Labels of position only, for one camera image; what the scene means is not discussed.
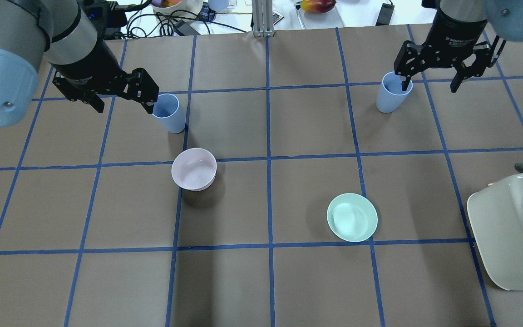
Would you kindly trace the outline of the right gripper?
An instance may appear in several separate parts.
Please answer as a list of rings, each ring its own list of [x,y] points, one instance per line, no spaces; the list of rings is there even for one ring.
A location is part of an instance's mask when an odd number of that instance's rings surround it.
[[[421,44],[405,41],[394,62],[394,73],[401,78],[401,90],[407,91],[411,79],[431,68],[454,68],[456,74],[450,91],[456,93],[471,77],[481,77],[493,67],[503,51],[503,39],[496,36],[492,43],[479,42],[486,20],[458,21],[435,18],[426,40]]]

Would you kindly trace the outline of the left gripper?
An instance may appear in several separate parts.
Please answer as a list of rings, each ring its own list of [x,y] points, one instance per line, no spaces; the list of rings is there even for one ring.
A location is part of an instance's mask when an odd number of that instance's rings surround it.
[[[99,114],[104,113],[101,95],[114,95],[135,101],[147,114],[153,114],[159,87],[144,68],[126,72],[106,45],[96,45],[80,60],[62,63],[52,58],[56,69],[53,85],[69,101],[81,101]]]

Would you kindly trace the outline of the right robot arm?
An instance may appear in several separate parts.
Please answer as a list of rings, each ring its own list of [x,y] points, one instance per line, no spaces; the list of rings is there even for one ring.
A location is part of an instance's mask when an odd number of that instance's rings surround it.
[[[425,41],[405,41],[394,62],[401,89],[413,76],[430,68],[456,71],[450,89],[481,77],[496,64],[506,43],[523,43],[523,0],[424,0],[435,9]]]

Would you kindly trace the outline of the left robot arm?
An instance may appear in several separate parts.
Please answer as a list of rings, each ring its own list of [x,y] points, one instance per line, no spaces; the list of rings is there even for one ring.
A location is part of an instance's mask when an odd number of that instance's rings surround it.
[[[158,85],[143,68],[125,72],[76,0],[0,0],[0,128],[27,114],[46,61],[69,101],[104,111],[101,95],[139,103],[153,113]]]

